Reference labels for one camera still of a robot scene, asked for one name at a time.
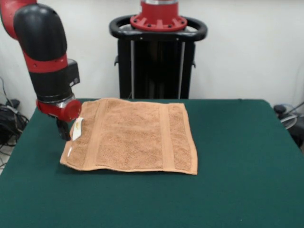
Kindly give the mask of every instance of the brown towel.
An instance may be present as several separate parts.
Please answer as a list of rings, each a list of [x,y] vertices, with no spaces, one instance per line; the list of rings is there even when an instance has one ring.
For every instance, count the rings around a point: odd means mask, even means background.
[[[80,171],[197,174],[197,152],[184,104],[109,98],[83,103],[80,117],[81,136],[66,143],[63,165]]]

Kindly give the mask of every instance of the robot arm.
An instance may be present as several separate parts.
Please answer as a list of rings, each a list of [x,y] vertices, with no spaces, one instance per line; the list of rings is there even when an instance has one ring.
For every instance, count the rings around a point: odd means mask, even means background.
[[[77,62],[67,59],[60,17],[36,0],[0,0],[6,32],[18,40],[37,95],[37,107],[57,119],[61,137],[70,140],[66,122],[79,116],[81,104],[71,87],[80,82]]]

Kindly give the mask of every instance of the green tablecloth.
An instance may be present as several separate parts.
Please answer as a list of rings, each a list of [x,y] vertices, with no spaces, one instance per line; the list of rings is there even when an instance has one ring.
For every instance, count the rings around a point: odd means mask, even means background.
[[[198,176],[64,167],[55,121],[36,111],[0,176],[0,227],[303,228],[304,157],[269,104],[183,102]]]

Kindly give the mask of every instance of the towel tag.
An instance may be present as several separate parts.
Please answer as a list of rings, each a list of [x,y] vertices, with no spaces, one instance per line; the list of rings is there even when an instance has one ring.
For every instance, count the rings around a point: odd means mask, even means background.
[[[68,154],[67,154],[68,157],[70,156],[71,152],[72,152],[72,147],[71,147],[70,150],[68,151]]]
[[[81,122],[83,121],[83,118],[79,117],[76,119],[74,124],[74,131],[73,131],[73,137],[72,140],[75,141],[81,136]]]

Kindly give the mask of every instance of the white wall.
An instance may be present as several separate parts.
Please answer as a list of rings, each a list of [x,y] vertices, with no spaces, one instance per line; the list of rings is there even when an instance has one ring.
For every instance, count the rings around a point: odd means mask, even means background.
[[[139,0],[40,0],[60,15],[68,57],[79,64],[78,98],[118,97],[115,17],[137,13]],[[304,1],[180,0],[180,14],[204,21],[197,43],[191,98],[263,98],[271,104],[304,99]],[[11,98],[31,116],[35,94],[18,43],[0,28],[0,75]]]

